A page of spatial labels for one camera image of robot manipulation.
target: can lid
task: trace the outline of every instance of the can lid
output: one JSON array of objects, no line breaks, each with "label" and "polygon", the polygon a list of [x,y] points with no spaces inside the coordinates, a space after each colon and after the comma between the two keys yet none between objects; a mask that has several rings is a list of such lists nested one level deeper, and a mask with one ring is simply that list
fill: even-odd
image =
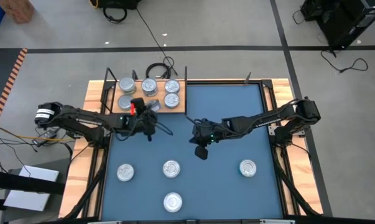
[{"label": "can lid", "polygon": [[179,104],[179,96],[175,93],[168,93],[164,98],[164,103],[167,106],[174,107]]},{"label": "can lid", "polygon": [[175,192],[167,194],[164,199],[164,207],[168,212],[177,212],[182,207],[182,197]]},{"label": "can lid", "polygon": [[165,176],[175,178],[180,173],[179,163],[176,161],[167,161],[162,167],[162,171],[164,172]]},{"label": "can lid", "polygon": [[252,177],[256,173],[256,165],[252,160],[246,159],[241,161],[239,169],[242,175],[246,177]]},{"label": "can lid", "polygon": [[123,95],[118,99],[118,106],[122,110],[129,110],[129,109],[131,109],[131,100],[132,99],[133,99],[132,96]]},{"label": "can lid", "polygon": [[133,78],[123,78],[119,81],[119,88],[122,89],[122,91],[131,91],[135,88],[135,81]]},{"label": "can lid", "polygon": [[165,83],[165,90],[167,90],[168,93],[177,93],[180,89],[180,84],[176,80],[168,80]]},{"label": "can lid", "polygon": [[129,181],[134,175],[134,169],[129,164],[122,164],[118,167],[117,176],[120,181]]},{"label": "can lid", "polygon": [[154,80],[153,78],[146,78],[142,82],[142,89],[144,91],[153,91],[157,88],[157,81]]}]

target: wooden board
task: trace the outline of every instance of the wooden board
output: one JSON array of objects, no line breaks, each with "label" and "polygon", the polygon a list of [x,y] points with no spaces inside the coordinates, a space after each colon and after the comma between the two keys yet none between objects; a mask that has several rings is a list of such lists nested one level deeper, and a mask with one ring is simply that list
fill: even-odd
[{"label": "wooden board", "polygon": [[[280,107],[286,104],[288,101],[293,99],[292,90],[289,85],[289,80],[286,78],[272,79],[273,89],[275,93],[275,98],[277,101],[277,106]],[[84,110],[97,111],[100,112],[100,97],[103,88],[103,81],[90,81],[88,84],[88,89],[86,91],[85,102],[83,105]],[[269,92],[265,90],[267,104],[271,106]],[[304,138],[299,138],[294,136],[294,144],[306,148],[306,143]],[[78,140],[75,144],[73,155],[80,152],[86,146],[85,140]],[[314,175],[310,160],[306,152],[295,146],[289,146],[287,148],[290,166],[292,169],[292,175],[294,178],[294,184],[298,191],[302,194],[304,199],[312,206],[314,210],[318,213],[322,213],[322,206],[320,203],[320,198],[317,192],[317,186],[315,183]],[[82,196],[83,192],[86,190],[86,185],[88,182],[89,168],[91,164],[91,157],[93,154],[92,148],[88,147],[83,153],[81,153],[70,165],[70,170],[67,177],[67,183],[63,195],[62,206],[60,208],[59,217],[64,217],[67,215],[71,209],[76,205]],[[101,162],[102,153],[99,152],[98,165]],[[292,210],[292,201],[288,188],[284,185],[284,192],[287,201],[287,208],[290,214],[294,214]],[[94,204],[96,203],[97,190],[92,193],[90,200],[90,209],[88,215],[93,215]]]},{"label": "wooden board", "polygon": [[[164,98],[167,92],[165,91],[165,82],[168,80],[156,80],[158,85],[158,93],[153,97],[148,97],[143,94],[142,90],[142,80],[136,80],[136,92],[133,94],[133,98],[143,98],[144,102],[147,103],[150,100],[159,100],[161,104],[161,109],[158,110],[158,113],[184,113],[186,110],[185,105],[185,80],[178,80],[180,84],[180,90],[178,96],[180,98],[179,105],[174,109],[169,109],[164,104]],[[115,95],[114,95],[114,105],[113,105],[113,113],[130,113],[129,111],[123,111],[118,106],[118,99],[123,95],[123,92],[119,88],[117,83]]]}]

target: floor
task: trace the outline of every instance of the floor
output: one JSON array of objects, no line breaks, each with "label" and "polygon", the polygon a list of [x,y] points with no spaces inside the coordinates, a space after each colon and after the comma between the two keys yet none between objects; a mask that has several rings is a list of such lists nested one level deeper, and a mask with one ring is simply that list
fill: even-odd
[{"label": "floor", "polygon": [[[5,17],[0,25],[0,48],[29,49],[0,118],[0,126],[14,133],[35,135],[40,103],[81,107],[88,81],[102,79],[106,67],[118,78],[130,76],[132,69],[142,77],[148,65],[163,59],[136,11],[114,25],[86,0],[31,3],[36,12],[30,23],[16,25]],[[175,59],[175,69],[188,66],[190,78],[245,78],[249,72],[251,78],[289,78],[295,95],[315,100],[322,120],[312,127],[313,137],[333,216],[375,219],[375,50],[363,47],[375,45],[375,23],[353,44],[361,49],[337,58],[326,55],[338,68],[364,58],[368,71],[339,74],[320,51],[294,50],[326,45],[315,22],[293,22],[302,3],[155,0],[142,1],[139,10],[159,44],[169,47],[166,54]],[[39,148],[38,153],[27,146],[16,149],[28,165],[68,156],[61,146]],[[7,169],[21,166],[6,147],[0,146],[0,160]]]}]

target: robotic arm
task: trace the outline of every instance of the robotic arm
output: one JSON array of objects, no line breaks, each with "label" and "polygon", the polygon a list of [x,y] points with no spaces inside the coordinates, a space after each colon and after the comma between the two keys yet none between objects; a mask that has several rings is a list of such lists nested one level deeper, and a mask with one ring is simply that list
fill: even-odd
[{"label": "robotic arm", "polygon": [[[62,105],[58,102],[44,103],[38,106],[34,121],[38,128],[63,128],[71,138],[75,138],[76,134],[81,135],[90,144],[98,147],[105,147],[105,129],[115,133],[120,141],[125,141],[136,133],[145,134],[151,141],[151,136],[155,134],[155,127],[158,123],[157,114],[151,110],[150,106],[144,104],[142,98],[133,99],[131,103],[136,108],[136,115],[99,114],[70,105]],[[165,132],[173,135],[167,128]]]},{"label": "robotic arm", "polygon": [[255,128],[282,120],[289,122],[285,126],[275,129],[274,142],[277,145],[291,145],[293,133],[317,123],[321,116],[315,102],[306,97],[304,100],[292,100],[280,108],[252,117],[224,118],[221,123],[208,121],[205,118],[201,120],[188,119],[194,123],[194,137],[191,138],[190,143],[198,145],[195,155],[205,160],[208,158],[207,145],[225,139],[239,139],[251,133]]}]

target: wooden tray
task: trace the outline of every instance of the wooden tray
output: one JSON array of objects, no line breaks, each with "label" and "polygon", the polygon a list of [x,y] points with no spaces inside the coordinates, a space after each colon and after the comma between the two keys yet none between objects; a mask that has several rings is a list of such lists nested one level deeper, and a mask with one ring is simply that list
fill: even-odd
[{"label": "wooden tray", "polygon": [[[148,97],[143,94],[142,90],[142,82],[143,80],[135,80],[136,83],[136,92],[132,95],[133,98],[143,98],[144,102],[147,103],[150,100],[159,100],[161,104],[161,109],[158,110],[158,113],[184,113],[186,111],[186,102],[185,102],[185,80],[178,79],[177,81],[180,84],[180,90],[178,93],[178,96],[180,98],[179,105],[174,109],[169,109],[164,104],[164,98],[167,94],[165,90],[165,82],[168,80],[156,80],[158,85],[158,93],[155,96]],[[115,95],[114,95],[114,105],[113,105],[113,113],[130,113],[129,111],[121,110],[118,106],[118,99],[121,97],[124,93],[119,88],[119,83],[116,85]]]}]

